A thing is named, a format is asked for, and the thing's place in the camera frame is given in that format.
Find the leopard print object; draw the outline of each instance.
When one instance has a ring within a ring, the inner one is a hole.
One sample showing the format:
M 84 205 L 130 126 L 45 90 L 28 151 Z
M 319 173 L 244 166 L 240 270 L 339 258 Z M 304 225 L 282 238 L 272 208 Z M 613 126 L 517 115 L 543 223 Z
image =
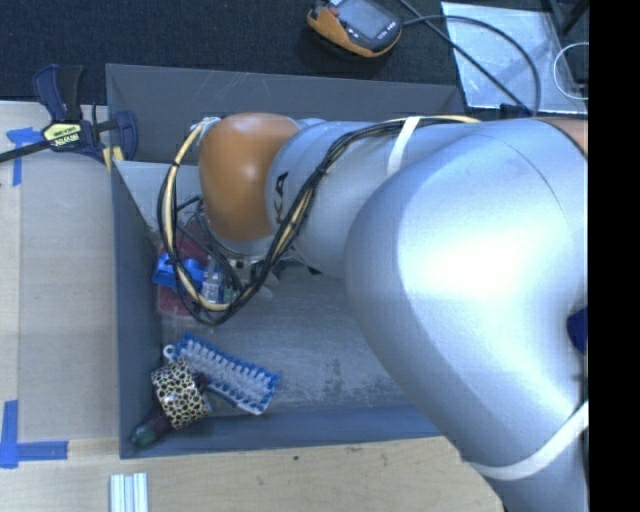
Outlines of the leopard print object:
M 198 390 L 193 370 L 185 359 L 178 359 L 152 372 L 151 384 L 174 429 L 184 428 L 211 414 L 211 406 Z

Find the black cable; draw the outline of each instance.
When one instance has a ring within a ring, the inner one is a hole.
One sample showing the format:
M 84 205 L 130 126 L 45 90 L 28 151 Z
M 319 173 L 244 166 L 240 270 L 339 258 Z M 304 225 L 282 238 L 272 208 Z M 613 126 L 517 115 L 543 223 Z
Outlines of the black cable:
M 507 96 L 509 96 L 513 101 L 515 101 L 520 107 L 525 109 L 527 113 L 531 116 L 535 116 L 540 111 L 540 106 L 542 103 L 542 83 L 540 80 L 540 74 L 536 69 L 534 62 L 531 60 L 529 54 L 525 51 L 517 41 L 515 41 L 511 36 L 503 32 L 502 30 L 490 25 L 489 23 L 485 23 L 480 20 L 476 20 L 473 18 L 468 18 L 466 16 L 455 16 L 455 15 L 443 15 L 443 14 L 434 14 L 430 16 L 422 16 L 412 5 L 406 2 L 406 0 L 398 0 L 405 8 L 410 10 L 416 18 L 406 21 L 403 23 L 403 26 L 410 26 L 416 23 L 424 23 L 429 27 L 435 34 L 437 34 L 440 38 L 446 41 L 451 47 L 458 51 L 463 57 L 465 57 L 471 64 L 473 64 L 478 71 L 480 71 L 485 77 L 487 77 L 494 85 L 496 85 L 502 92 L 504 92 Z M 471 23 L 473 25 L 477 25 L 479 27 L 485 28 L 500 37 L 504 38 L 511 45 L 513 45 L 516 50 L 525 58 L 529 68 L 531 69 L 531 73 L 533 74 L 533 80 L 535 83 L 535 99 L 534 99 L 534 107 L 530 109 L 527 107 L 517 96 L 515 96 L 509 89 L 507 89 L 504 84 L 502 84 L 495 76 L 493 76 L 489 71 L 487 71 L 478 61 L 476 61 L 471 55 L 469 55 L 463 48 L 461 48 L 458 44 L 456 44 L 450 37 L 444 34 L 441 30 L 439 30 L 430 20 L 454 20 L 454 21 L 462 21 L 465 23 Z

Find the handheld meter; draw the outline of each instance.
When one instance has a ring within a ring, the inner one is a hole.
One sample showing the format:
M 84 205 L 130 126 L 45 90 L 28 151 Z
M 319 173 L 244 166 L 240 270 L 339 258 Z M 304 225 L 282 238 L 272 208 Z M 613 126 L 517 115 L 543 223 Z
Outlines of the handheld meter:
M 402 32 L 400 19 L 371 0 L 316 0 L 307 22 L 325 39 L 363 57 L 387 53 Z

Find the gray bin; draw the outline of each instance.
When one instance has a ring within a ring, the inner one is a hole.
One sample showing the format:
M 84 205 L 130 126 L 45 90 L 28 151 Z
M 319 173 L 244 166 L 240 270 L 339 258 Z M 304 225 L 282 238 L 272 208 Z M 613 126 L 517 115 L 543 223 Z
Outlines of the gray bin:
M 463 112 L 458 92 L 446 86 L 121 65 L 108 66 L 107 79 L 111 113 L 129 109 L 137 116 L 142 162 L 170 162 L 189 127 L 208 115 L 380 121 Z M 157 167 L 112 172 L 122 458 L 439 435 L 369 349 L 339 280 L 287 268 L 271 300 L 256 297 L 215 332 L 161 315 L 151 282 L 158 237 L 148 213 L 167 169 Z M 279 373 L 278 392 L 261 416 L 216 402 L 213 417 L 139 450 L 129 435 L 153 403 L 149 374 L 163 363 L 163 345 L 186 330 Z

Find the blue brush bristles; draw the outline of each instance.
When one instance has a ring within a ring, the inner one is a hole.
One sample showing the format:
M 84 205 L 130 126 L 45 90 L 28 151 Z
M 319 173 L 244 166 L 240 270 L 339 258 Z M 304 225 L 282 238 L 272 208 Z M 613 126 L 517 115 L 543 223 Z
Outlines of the blue brush bristles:
M 252 414 L 266 410 L 280 379 L 278 374 L 227 354 L 188 332 L 175 345 L 167 345 L 164 354 L 172 361 L 187 359 L 196 372 L 208 377 L 209 391 Z

